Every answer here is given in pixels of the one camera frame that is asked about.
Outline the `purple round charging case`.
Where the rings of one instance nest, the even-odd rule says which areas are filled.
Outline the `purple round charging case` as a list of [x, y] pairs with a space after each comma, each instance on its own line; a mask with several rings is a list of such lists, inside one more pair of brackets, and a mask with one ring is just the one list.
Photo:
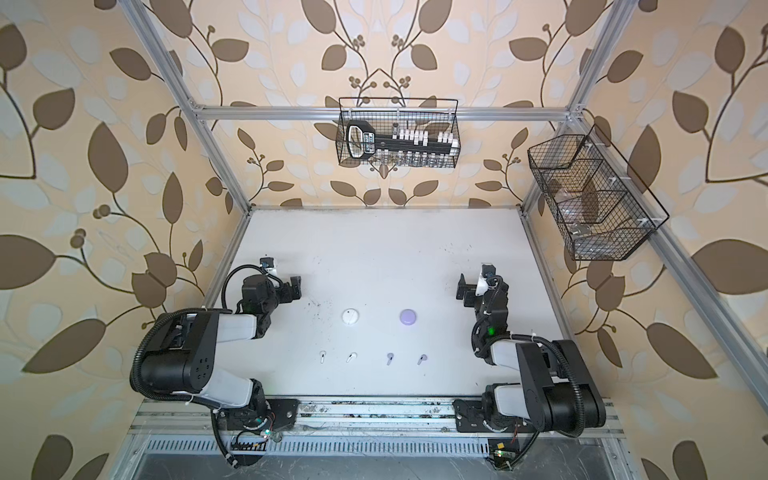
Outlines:
[[404, 309], [399, 314], [399, 320], [403, 325], [413, 325], [417, 321], [417, 313], [412, 309]]

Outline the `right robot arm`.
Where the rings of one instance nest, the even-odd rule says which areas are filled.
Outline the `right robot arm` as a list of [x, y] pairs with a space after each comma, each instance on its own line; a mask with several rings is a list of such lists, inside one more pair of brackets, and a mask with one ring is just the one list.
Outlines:
[[607, 422], [605, 403], [572, 340], [514, 333], [508, 327], [509, 285], [491, 265], [478, 282], [459, 277], [456, 299], [475, 313], [470, 341], [476, 358], [519, 376], [485, 387], [477, 405], [454, 402], [461, 431], [503, 433], [526, 424], [575, 438]]

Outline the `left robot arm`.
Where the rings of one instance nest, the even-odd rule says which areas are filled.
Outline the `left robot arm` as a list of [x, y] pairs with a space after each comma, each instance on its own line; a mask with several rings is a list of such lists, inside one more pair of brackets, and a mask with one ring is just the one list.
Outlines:
[[302, 278], [280, 279], [271, 257], [235, 267], [224, 279], [218, 308], [186, 308], [158, 317], [135, 352], [131, 388], [149, 400], [266, 418], [270, 407], [262, 384], [219, 366], [217, 349], [263, 338], [277, 307], [301, 298]]

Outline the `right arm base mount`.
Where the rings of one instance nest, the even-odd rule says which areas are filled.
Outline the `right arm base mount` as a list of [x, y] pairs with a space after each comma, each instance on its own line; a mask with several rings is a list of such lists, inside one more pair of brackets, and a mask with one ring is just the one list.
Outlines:
[[459, 433], [501, 436], [498, 441], [489, 441], [486, 457], [495, 470], [514, 470], [539, 437], [530, 420], [499, 413], [489, 395], [484, 394], [480, 400], [456, 399], [452, 407]]

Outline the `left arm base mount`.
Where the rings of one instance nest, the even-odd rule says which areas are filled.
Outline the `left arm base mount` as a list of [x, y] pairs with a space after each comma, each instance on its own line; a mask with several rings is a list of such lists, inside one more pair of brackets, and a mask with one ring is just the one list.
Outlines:
[[279, 443], [298, 418], [298, 399], [268, 399], [266, 408], [219, 408], [210, 412], [214, 441], [226, 462], [234, 469], [252, 466]]

